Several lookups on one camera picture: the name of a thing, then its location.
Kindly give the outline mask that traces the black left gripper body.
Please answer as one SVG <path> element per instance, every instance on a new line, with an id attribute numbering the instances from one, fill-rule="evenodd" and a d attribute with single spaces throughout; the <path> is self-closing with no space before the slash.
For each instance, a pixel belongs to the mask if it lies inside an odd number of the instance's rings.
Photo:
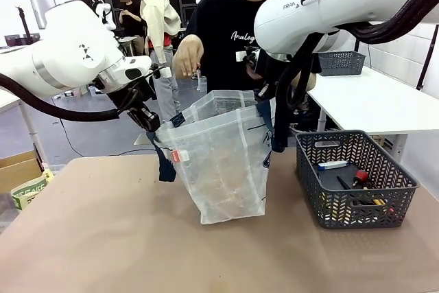
<path id="1" fill-rule="evenodd" d="M 154 92 L 146 77 L 129 82 L 117 91 L 107 93 L 106 96 L 115 105 L 114 109 L 100 112 L 101 115 L 120 115 L 131 108 L 142 108 Z"/>

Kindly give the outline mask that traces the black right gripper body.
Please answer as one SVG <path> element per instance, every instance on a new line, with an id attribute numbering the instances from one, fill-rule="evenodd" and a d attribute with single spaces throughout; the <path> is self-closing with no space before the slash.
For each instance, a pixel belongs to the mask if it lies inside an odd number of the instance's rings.
<path id="1" fill-rule="evenodd" d="M 272 58 L 265 51 L 260 51 L 258 55 L 255 72 L 263 76 L 261 86 L 258 86 L 254 91 L 256 96 L 259 96 L 259 91 L 265 84 L 274 85 L 274 95 L 276 92 L 278 80 L 285 70 L 285 63 Z"/>

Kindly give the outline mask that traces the small clear packaged item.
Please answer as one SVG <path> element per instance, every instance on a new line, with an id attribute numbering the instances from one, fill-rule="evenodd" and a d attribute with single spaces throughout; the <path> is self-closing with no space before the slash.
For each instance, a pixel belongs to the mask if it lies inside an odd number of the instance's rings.
<path id="1" fill-rule="evenodd" d="M 202 75 L 201 70 L 200 70 L 200 64 L 197 65 L 197 79 L 198 79 L 198 86 L 197 86 L 197 91 L 201 92 L 201 93 L 206 93 L 207 92 L 207 81 L 206 81 L 206 77 Z"/>

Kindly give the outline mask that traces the translucent shopping bag navy handles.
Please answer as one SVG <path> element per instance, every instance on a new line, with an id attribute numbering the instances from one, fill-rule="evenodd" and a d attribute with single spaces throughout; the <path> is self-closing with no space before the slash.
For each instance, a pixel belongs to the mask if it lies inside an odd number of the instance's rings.
<path id="1" fill-rule="evenodd" d="M 147 134 L 160 179 L 182 181 L 201 224 L 265 214 L 275 111 L 253 91 L 211 91 Z"/>

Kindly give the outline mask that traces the grey plastic lattice basket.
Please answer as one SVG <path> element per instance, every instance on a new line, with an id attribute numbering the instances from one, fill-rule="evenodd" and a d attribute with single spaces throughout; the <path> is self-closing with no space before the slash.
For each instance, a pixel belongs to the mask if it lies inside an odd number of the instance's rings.
<path id="1" fill-rule="evenodd" d="M 360 75 L 365 56 L 356 51 L 319 53 L 323 77 Z"/>
<path id="2" fill-rule="evenodd" d="M 300 133 L 298 179 L 326 229 L 400 227 L 419 183 L 361 130 Z"/>

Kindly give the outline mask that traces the person's left forearm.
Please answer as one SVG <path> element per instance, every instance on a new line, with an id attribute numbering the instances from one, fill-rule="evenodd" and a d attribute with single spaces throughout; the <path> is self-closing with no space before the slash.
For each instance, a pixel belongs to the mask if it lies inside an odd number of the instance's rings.
<path id="1" fill-rule="evenodd" d="M 309 92 L 315 87 L 317 77 L 315 73 L 310 73 L 309 75 L 305 75 L 304 72 L 300 72 L 297 80 L 298 83 L 296 90 L 299 92 L 299 96 L 300 96 L 299 100 L 302 101 L 302 99 L 305 97 L 307 92 Z"/>

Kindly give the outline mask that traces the person's left hand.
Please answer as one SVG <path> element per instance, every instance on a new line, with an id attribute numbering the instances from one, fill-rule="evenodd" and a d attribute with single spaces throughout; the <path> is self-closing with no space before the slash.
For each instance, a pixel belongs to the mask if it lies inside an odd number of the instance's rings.
<path id="1" fill-rule="evenodd" d="M 253 80 L 262 80 L 263 76 L 259 75 L 254 71 L 254 67 L 250 64 L 246 64 L 246 73 L 253 79 Z"/>

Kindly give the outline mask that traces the person's right hand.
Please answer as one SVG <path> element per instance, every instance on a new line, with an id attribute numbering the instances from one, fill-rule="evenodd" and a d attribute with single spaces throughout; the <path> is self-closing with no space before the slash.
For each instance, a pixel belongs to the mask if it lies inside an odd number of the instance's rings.
<path id="1" fill-rule="evenodd" d="M 177 78 L 190 78 L 200 66 L 204 53 L 202 41 L 195 34 L 183 38 L 172 62 L 172 69 Z"/>

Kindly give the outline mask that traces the person in black t-shirt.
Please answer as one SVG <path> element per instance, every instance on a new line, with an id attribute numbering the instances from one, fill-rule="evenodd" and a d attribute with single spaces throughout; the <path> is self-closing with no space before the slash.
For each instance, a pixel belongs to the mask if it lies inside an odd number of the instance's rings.
<path id="1" fill-rule="evenodd" d="M 246 73 L 246 64 L 236 62 L 238 51 L 260 48 L 254 35 L 254 19 L 266 0 L 201 0 L 187 26 L 203 44 L 200 70 L 207 91 L 254 91 L 261 80 Z"/>

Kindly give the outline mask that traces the background person in black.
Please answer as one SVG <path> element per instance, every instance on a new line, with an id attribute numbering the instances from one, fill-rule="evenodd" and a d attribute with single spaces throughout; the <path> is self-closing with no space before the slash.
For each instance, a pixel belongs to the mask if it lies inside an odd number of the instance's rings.
<path id="1" fill-rule="evenodd" d="M 119 23 L 126 36 L 134 37 L 134 54 L 142 56 L 145 51 L 145 22 L 140 15 L 140 2 L 137 0 L 120 0 Z"/>

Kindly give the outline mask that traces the mannequin with beige jacket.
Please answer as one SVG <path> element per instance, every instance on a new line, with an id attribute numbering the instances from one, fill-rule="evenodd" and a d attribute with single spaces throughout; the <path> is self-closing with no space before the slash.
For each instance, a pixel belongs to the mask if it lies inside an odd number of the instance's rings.
<path id="1" fill-rule="evenodd" d="M 172 67 L 172 39 L 181 28 L 180 16 L 169 0 L 141 0 L 140 15 L 146 23 L 145 54 L 153 63 Z M 170 78 L 154 80 L 154 88 L 163 121 L 169 121 L 180 112 L 178 84 L 172 71 Z"/>

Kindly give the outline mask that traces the white and blue tube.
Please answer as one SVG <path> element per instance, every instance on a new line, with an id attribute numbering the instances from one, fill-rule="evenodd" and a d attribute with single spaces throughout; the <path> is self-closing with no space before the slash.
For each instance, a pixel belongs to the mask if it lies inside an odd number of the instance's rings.
<path id="1" fill-rule="evenodd" d="M 347 165 L 348 165 L 348 161 L 329 161 L 326 163 L 319 163 L 317 168 L 319 171 L 325 171 L 330 169 L 346 167 Z"/>

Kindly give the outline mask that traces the white side table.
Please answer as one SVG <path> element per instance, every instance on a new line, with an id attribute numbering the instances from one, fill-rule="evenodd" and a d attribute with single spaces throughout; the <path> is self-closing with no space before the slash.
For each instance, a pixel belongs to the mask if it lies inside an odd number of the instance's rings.
<path id="1" fill-rule="evenodd" d="M 318 131 L 330 117 L 343 130 L 393 135 L 392 157 L 400 161 L 408 134 L 439 132 L 439 99 L 372 70 L 359 75 L 317 76 L 309 96 L 320 107 Z"/>

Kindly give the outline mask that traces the white height-adjustable table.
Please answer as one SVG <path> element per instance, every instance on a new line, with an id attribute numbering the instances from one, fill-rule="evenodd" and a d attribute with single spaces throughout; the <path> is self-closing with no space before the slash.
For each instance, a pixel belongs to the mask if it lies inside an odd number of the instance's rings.
<path id="1" fill-rule="evenodd" d="M 29 135 L 34 144 L 38 159 L 40 160 L 42 168 L 48 168 L 49 162 L 47 160 L 47 156 L 43 149 L 43 145 L 39 139 L 37 130 L 35 129 L 31 117 L 27 111 L 27 106 L 25 102 L 19 99 L 17 96 L 11 94 L 10 92 L 3 90 L 0 88 L 0 114 L 8 111 L 12 108 L 19 107 L 21 111 L 21 115 L 24 119 L 24 122 L 27 126 Z"/>

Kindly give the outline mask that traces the brown cardboard box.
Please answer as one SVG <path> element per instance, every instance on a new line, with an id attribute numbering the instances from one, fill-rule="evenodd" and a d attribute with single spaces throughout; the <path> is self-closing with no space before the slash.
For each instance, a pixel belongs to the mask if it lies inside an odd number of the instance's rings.
<path id="1" fill-rule="evenodd" d="M 0 159 L 0 194 L 42 175 L 35 151 L 28 151 Z"/>

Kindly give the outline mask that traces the green and white carton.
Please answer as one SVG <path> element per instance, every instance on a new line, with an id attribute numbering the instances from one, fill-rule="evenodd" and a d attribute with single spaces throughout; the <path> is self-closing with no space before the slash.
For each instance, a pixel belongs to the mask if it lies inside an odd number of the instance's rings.
<path id="1" fill-rule="evenodd" d="M 22 211 L 35 197 L 53 180 L 54 174 L 50 169 L 46 169 L 43 174 L 35 179 L 27 181 L 14 188 L 10 193 L 15 207 Z"/>

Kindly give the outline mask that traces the black tripod stand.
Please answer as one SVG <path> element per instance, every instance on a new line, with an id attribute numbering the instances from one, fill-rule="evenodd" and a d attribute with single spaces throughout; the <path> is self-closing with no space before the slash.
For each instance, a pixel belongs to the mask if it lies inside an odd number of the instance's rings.
<path id="1" fill-rule="evenodd" d="M 20 18 L 21 18 L 21 22 L 22 22 L 22 24 L 23 24 L 23 28 L 24 28 L 24 30 L 25 30 L 25 37 L 28 38 L 28 39 L 30 39 L 30 38 L 31 38 L 31 35 L 30 35 L 30 32 L 29 32 L 29 28 L 28 28 L 28 25 L 27 25 L 27 21 L 26 21 L 26 19 L 25 19 L 25 13 L 24 13 L 23 9 L 22 9 L 20 6 L 17 6 L 16 8 L 17 8 L 17 10 L 19 11 L 19 16 L 20 16 Z"/>
<path id="2" fill-rule="evenodd" d="M 428 70 L 428 67 L 429 67 L 429 63 L 431 61 L 431 57 L 432 57 L 433 52 L 434 52 L 434 48 L 435 48 L 435 45 L 436 45 L 436 39 L 437 39 L 438 34 L 439 34 L 439 24 L 436 24 L 433 36 L 431 38 L 431 42 L 429 44 L 429 49 L 427 51 L 427 55 L 426 55 L 426 58 L 425 58 L 425 61 L 424 61 L 424 64 L 423 64 L 423 68 L 421 70 L 421 73 L 420 73 L 420 76 L 419 76 L 419 79 L 418 79 L 418 83 L 416 85 L 416 89 L 419 90 L 419 91 L 423 89 L 425 77 L 427 75 L 427 70 Z"/>

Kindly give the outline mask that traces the yellow and black tool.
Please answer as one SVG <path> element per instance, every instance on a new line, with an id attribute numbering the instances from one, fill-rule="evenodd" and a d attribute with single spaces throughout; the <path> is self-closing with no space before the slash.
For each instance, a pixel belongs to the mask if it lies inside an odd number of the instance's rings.
<path id="1" fill-rule="evenodd" d="M 371 199 L 362 196 L 361 198 L 355 199 L 351 202 L 352 207 L 384 207 L 387 202 L 383 199 Z"/>

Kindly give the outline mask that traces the red handled screwdriver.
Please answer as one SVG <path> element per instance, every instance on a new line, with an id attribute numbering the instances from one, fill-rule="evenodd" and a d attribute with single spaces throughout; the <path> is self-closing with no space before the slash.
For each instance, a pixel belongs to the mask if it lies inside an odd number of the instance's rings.
<path id="1" fill-rule="evenodd" d="M 358 170 L 353 179 L 353 187 L 364 188 L 368 184 L 368 172 Z"/>

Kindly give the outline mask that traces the grey wall panel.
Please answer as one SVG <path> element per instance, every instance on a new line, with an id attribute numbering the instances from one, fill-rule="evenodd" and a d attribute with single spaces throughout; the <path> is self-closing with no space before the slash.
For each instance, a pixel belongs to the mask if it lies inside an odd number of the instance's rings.
<path id="1" fill-rule="evenodd" d="M 45 14 L 47 11 L 56 6 L 55 0 L 30 0 L 34 16 L 40 30 L 44 30 L 47 26 Z"/>

